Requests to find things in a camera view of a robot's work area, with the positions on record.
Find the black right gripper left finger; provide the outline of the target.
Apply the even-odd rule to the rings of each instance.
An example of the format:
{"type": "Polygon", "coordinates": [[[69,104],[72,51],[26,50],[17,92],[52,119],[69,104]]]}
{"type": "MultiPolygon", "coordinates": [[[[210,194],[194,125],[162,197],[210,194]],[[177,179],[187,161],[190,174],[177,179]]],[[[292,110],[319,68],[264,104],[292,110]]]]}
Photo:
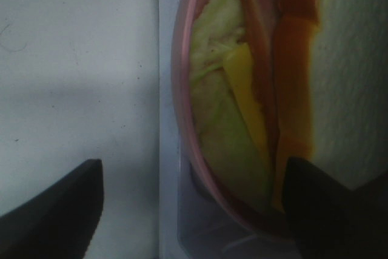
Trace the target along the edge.
{"type": "Polygon", "coordinates": [[[102,161],[90,159],[1,216],[1,258],[84,258],[103,205],[102,161]]]}

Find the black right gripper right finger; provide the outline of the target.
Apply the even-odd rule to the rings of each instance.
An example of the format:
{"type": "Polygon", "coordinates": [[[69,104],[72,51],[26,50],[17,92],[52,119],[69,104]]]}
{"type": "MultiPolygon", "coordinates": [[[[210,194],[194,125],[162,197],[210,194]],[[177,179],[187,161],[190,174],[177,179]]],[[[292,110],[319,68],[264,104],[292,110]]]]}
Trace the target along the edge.
{"type": "Polygon", "coordinates": [[[282,204],[302,258],[387,258],[387,174],[349,190],[289,158],[282,204]]]}

